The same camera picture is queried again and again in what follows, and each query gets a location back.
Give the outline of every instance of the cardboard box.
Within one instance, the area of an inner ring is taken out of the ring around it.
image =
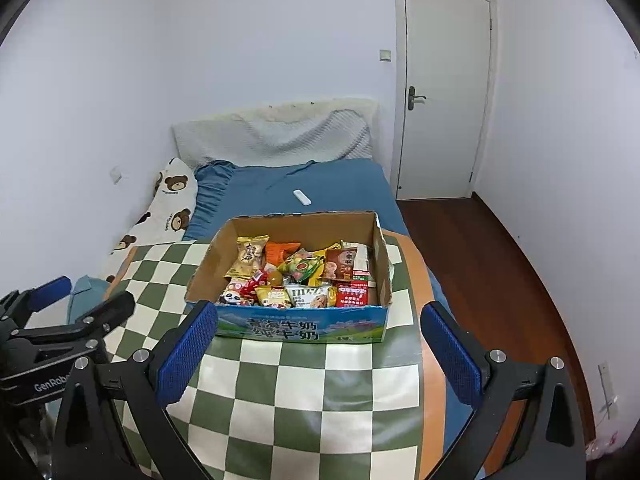
[[[224,277],[238,256],[237,238],[268,234],[273,242],[300,242],[307,251],[344,240],[373,248],[369,271],[369,306],[354,308],[266,308],[218,303],[228,283]],[[278,214],[227,221],[194,273],[186,300],[207,300],[218,306],[218,334],[268,341],[371,343],[382,341],[391,304],[391,280],[385,239],[374,212]]]

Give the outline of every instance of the wooden floor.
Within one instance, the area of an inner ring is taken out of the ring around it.
[[[575,349],[551,298],[520,248],[476,195],[473,198],[399,202],[411,238],[436,275],[458,323],[486,349],[517,361],[567,364],[588,442],[595,434],[588,390]],[[502,463],[517,425],[514,403],[487,473]]]

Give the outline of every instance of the white door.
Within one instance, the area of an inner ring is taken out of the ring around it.
[[[398,200],[466,196],[484,118],[487,0],[405,0],[406,92]],[[413,110],[409,90],[415,88]]]

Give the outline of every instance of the green and white checkered tablecloth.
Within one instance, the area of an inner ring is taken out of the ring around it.
[[[216,480],[414,480],[425,402],[420,332],[408,271],[393,237],[393,298],[385,340],[305,344],[216,337],[182,399],[176,428]],[[153,348],[185,317],[186,285],[209,240],[136,247],[114,292],[136,299],[106,338],[113,361]],[[124,431],[156,476],[126,403]]]

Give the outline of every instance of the white remote control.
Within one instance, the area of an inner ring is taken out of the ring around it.
[[[309,197],[307,195],[305,195],[304,193],[302,193],[302,191],[300,191],[299,189],[295,190],[293,192],[293,194],[296,196],[296,198],[298,200],[300,200],[300,203],[302,205],[309,205],[311,204],[311,200],[309,200]]]

